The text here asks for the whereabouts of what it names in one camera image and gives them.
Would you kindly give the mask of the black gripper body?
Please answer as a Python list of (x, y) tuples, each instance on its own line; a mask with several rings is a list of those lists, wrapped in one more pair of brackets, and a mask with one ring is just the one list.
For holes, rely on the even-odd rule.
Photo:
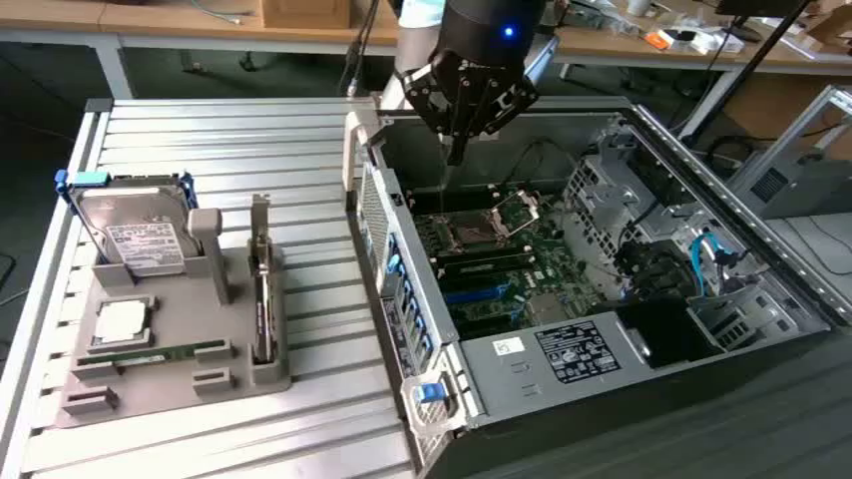
[(432, 68), (447, 74), (468, 65), (519, 79), (544, 8), (543, 0), (448, 0)]

